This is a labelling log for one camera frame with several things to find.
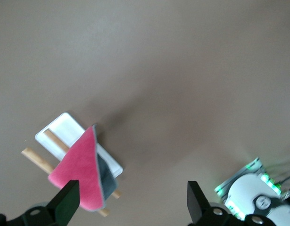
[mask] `pink cloth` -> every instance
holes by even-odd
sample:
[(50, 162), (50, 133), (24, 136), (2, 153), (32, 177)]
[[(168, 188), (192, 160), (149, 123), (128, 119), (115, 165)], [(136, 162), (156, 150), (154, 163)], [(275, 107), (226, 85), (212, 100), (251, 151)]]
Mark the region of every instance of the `pink cloth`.
[(79, 180), (80, 206), (89, 211), (104, 207), (96, 143), (94, 129), (89, 127), (48, 177), (60, 189), (70, 180)]

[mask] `white tray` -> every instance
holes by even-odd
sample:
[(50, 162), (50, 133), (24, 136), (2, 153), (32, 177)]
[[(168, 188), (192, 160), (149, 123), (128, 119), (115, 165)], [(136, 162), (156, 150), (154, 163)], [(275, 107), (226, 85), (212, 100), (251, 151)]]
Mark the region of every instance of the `white tray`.
[[(71, 147), (85, 132), (85, 129), (69, 113), (65, 112), (36, 134), (35, 139), (60, 161), (66, 153), (44, 134), (48, 128), (68, 147)], [(114, 177), (123, 172), (120, 164), (99, 143), (97, 143), (97, 152), (106, 161)]]

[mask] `wooden stick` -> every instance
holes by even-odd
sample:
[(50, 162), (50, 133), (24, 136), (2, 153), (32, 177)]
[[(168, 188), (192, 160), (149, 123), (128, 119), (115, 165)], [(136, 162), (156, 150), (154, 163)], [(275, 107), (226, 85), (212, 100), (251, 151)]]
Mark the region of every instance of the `wooden stick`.
[(107, 208), (103, 208), (103, 209), (100, 209), (99, 211), (99, 214), (102, 215), (103, 217), (107, 217), (110, 213), (110, 210), (107, 209)]
[(118, 199), (119, 197), (121, 197), (122, 193), (116, 189), (111, 195)]
[(56, 145), (58, 145), (59, 148), (61, 148), (66, 153), (68, 152), (69, 147), (66, 144), (64, 144), (64, 142), (62, 140), (60, 140), (60, 138), (58, 138), (50, 129), (45, 130), (44, 134), (49, 139), (51, 139)]
[(55, 168), (49, 164), (44, 158), (39, 156), (33, 149), (27, 147), (24, 149), (21, 154), (23, 154), (26, 158), (35, 163), (38, 167), (44, 170), (46, 173), (50, 174)]

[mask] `black cable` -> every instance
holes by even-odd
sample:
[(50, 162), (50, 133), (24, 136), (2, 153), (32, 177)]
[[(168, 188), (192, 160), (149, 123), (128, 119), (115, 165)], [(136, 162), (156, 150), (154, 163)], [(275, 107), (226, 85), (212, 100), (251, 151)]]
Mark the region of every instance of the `black cable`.
[(289, 179), (290, 179), (290, 176), (287, 177), (287, 178), (285, 178), (285, 179), (282, 180), (282, 181), (279, 181), (278, 184), (282, 185), (285, 181), (287, 181), (287, 180), (289, 180)]

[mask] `pink and gray cloth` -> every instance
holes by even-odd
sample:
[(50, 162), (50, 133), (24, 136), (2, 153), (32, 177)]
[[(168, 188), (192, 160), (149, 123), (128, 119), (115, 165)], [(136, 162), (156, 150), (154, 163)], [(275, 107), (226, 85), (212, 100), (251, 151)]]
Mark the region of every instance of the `pink and gray cloth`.
[(49, 175), (49, 181), (60, 189), (70, 180), (79, 180), (80, 206), (88, 211), (104, 208), (105, 200), (117, 188), (108, 164), (97, 153), (95, 125), (83, 133)]

